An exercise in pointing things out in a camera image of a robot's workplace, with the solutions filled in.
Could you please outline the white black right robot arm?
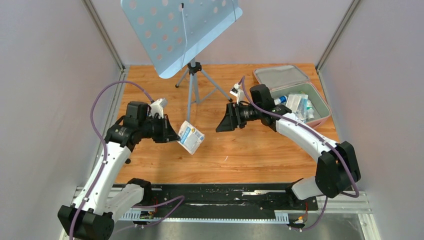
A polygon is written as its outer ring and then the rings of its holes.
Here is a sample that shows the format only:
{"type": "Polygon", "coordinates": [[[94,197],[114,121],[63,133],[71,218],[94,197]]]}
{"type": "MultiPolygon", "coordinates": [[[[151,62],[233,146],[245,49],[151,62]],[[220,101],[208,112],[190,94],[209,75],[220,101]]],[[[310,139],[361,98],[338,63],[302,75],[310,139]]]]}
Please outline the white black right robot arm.
{"type": "Polygon", "coordinates": [[[230,102],[215,131],[232,132],[242,129],[249,121],[259,120],[264,126],[281,134],[306,151],[316,162],[315,175],[291,183],[285,195],[286,204],[298,209],[306,199],[317,196],[335,198],[356,183],[361,172],[354,146],[348,141],[338,143],[301,122],[297,115],[281,101],[272,97],[264,84],[250,88],[248,102],[230,102]]]}

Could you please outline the white pad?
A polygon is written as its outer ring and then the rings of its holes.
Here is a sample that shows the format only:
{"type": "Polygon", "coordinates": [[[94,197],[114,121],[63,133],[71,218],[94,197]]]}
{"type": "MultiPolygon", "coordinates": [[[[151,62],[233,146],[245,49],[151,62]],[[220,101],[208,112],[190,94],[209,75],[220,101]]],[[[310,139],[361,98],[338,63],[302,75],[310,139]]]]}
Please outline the white pad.
{"type": "Polygon", "coordinates": [[[299,94],[289,94],[287,98],[287,102],[285,104],[293,113],[297,112],[298,105],[300,102],[299,94]]]}

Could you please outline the white blue gauze packet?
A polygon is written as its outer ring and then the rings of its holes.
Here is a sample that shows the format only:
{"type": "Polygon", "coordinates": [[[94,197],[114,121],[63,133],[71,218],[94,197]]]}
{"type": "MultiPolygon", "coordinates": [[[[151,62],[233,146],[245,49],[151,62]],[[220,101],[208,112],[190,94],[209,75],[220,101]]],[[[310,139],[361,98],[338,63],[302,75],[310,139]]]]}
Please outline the white blue gauze packet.
{"type": "Polygon", "coordinates": [[[205,135],[188,121],[184,121],[178,131],[177,141],[189,154],[193,155],[205,139],[205,135]]]}

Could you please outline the large blue cotton packet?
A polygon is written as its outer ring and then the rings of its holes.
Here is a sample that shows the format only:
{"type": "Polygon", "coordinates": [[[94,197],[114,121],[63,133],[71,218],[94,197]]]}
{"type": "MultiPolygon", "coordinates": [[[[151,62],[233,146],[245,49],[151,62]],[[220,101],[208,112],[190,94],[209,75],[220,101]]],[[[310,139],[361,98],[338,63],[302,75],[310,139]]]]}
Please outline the large blue cotton packet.
{"type": "Polygon", "coordinates": [[[302,121],[306,122],[308,119],[308,100],[309,97],[307,94],[298,94],[298,97],[300,97],[300,101],[296,110],[297,117],[302,121]]]}

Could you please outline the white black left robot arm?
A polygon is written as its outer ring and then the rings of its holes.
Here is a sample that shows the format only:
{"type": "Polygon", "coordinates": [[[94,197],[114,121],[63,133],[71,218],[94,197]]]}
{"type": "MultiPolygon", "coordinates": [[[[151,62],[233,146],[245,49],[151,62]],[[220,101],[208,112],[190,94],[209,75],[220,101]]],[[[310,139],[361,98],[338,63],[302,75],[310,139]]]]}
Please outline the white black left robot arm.
{"type": "Polygon", "coordinates": [[[152,103],[131,101],[121,116],[101,139],[103,150],[81,193],[70,205],[63,205],[58,219],[70,239],[108,240],[115,223],[133,206],[153,202],[152,184],[132,178],[113,198],[109,194],[121,168],[143,139],[157,144],[180,140],[164,108],[168,101],[152,103]]]}

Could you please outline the white blue bottle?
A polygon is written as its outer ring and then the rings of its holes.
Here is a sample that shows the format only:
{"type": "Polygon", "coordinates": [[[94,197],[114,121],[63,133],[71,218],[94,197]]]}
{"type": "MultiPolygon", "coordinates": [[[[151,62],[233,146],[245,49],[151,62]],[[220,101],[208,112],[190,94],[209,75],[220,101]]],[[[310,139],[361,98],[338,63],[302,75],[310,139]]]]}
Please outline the white blue bottle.
{"type": "Polygon", "coordinates": [[[286,102],[288,101],[288,96],[287,95],[283,95],[280,97],[277,97],[274,99],[274,104],[277,105],[285,105],[286,102]]]}

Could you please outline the white green medicine bottle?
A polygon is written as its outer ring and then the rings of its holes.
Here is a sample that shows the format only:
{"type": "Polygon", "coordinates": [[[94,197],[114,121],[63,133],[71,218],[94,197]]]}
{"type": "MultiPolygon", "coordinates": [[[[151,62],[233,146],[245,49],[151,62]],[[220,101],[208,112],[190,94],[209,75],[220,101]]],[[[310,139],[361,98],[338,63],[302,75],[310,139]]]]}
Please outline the white green medicine bottle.
{"type": "Polygon", "coordinates": [[[315,119],[315,110],[312,104],[311,100],[307,100],[307,106],[306,106],[306,120],[312,121],[315,119]]]}

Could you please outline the pink medicine kit case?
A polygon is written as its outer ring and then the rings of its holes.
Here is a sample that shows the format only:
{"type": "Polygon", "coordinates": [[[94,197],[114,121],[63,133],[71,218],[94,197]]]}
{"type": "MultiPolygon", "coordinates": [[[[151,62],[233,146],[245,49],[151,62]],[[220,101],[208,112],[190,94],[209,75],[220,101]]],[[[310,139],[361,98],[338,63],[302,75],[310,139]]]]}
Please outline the pink medicine kit case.
{"type": "Polygon", "coordinates": [[[291,94],[306,94],[311,100],[314,108],[315,119],[307,121],[306,124],[317,128],[324,124],[332,115],[330,107],[319,93],[318,89],[309,76],[295,65],[279,65],[273,67],[257,68],[253,75],[259,84],[266,85],[272,97],[278,98],[291,94]]]}

